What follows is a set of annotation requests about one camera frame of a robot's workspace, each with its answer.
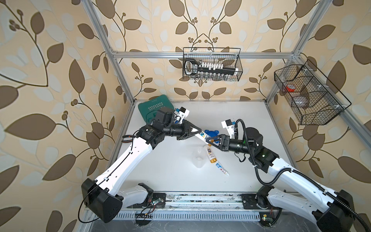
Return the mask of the white bottle purple label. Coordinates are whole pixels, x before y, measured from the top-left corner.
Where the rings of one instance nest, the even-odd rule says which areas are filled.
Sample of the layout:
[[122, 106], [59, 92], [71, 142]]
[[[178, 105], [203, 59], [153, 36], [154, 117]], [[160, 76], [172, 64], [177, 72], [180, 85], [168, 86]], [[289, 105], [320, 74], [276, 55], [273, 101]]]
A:
[[211, 163], [217, 162], [217, 158], [209, 146], [207, 146], [206, 152], [207, 152], [208, 159]]

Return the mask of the white shampoo bottle gold cap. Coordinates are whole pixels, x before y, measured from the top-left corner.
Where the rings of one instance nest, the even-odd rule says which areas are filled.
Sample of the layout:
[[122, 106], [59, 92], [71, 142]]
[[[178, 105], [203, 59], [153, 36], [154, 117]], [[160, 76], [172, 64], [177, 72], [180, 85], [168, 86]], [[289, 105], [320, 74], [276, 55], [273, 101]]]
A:
[[208, 142], [206, 140], [207, 140], [207, 138], [210, 138], [210, 136], [208, 134], [206, 134], [205, 132], [201, 131], [200, 133], [195, 134], [195, 136], [197, 138], [199, 138], [201, 141], [203, 141], [206, 144], [208, 144]]

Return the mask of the toothpaste tube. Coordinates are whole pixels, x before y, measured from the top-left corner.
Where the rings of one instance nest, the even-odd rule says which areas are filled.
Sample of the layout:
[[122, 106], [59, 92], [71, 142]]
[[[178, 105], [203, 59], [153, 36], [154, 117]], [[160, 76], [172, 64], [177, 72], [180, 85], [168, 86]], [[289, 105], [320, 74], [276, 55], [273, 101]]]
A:
[[227, 176], [229, 176], [230, 174], [228, 173], [228, 171], [227, 170], [225, 170], [224, 168], [223, 168], [223, 166], [218, 162], [218, 161], [216, 161], [215, 162], [215, 165], [216, 165], [216, 167], [223, 173], [223, 174], [225, 174], [225, 175], [227, 175]]

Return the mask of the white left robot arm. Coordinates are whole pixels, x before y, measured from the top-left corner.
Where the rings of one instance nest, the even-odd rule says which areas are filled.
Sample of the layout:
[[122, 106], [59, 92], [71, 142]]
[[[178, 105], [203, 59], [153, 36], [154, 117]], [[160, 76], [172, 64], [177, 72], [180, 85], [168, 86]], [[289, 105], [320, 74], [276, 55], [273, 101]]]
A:
[[149, 208], [156, 205], [153, 190], [144, 183], [125, 191], [120, 191], [120, 188], [138, 163], [166, 136], [177, 140], [197, 136], [205, 142], [208, 135], [187, 120], [177, 124], [155, 121], [141, 127], [127, 150], [104, 173], [95, 180], [88, 178], [83, 182], [81, 204], [105, 223], [113, 220], [124, 207], [139, 205]]

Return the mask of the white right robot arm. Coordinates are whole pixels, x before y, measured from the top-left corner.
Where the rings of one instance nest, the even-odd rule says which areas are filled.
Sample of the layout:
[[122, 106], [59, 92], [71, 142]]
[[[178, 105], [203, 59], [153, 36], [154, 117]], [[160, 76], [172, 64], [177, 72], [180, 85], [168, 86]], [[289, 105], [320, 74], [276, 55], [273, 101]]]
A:
[[221, 151], [248, 154], [256, 172], [273, 176], [265, 195], [270, 205], [285, 209], [314, 223], [322, 232], [348, 232], [357, 220], [366, 232], [371, 228], [355, 212], [353, 197], [346, 191], [319, 184], [295, 169], [278, 154], [264, 147], [261, 134], [249, 135], [244, 140], [221, 134], [207, 138], [207, 143]]

